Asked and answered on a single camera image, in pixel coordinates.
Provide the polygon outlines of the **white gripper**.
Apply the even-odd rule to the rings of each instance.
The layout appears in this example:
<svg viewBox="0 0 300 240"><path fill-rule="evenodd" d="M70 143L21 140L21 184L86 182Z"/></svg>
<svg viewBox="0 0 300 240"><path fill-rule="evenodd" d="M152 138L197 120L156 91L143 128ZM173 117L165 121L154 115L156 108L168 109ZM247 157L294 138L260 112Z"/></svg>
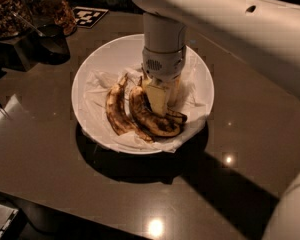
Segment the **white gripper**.
<svg viewBox="0 0 300 240"><path fill-rule="evenodd" d="M143 81L142 87L150 103L153 113L165 116L167 104L173 106L176 103L182 69L185 65L186 47L176 52L159 53L143 48L143 69L151 77L157 80L147 79Z"/></svg>

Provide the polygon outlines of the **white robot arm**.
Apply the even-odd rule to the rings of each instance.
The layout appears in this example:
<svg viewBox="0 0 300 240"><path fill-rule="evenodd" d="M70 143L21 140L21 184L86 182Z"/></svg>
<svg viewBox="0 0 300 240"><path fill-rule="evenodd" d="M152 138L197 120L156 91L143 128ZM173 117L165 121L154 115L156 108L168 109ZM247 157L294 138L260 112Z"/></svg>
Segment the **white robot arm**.
<svg viewBox="0 0 300 240"><path fill-rule="evenodd" d="M300 100L300 7L277 0L132 0L154 17L196 29ZM254 197L262 240L300 240L300 172L277 203Z"/></svg>

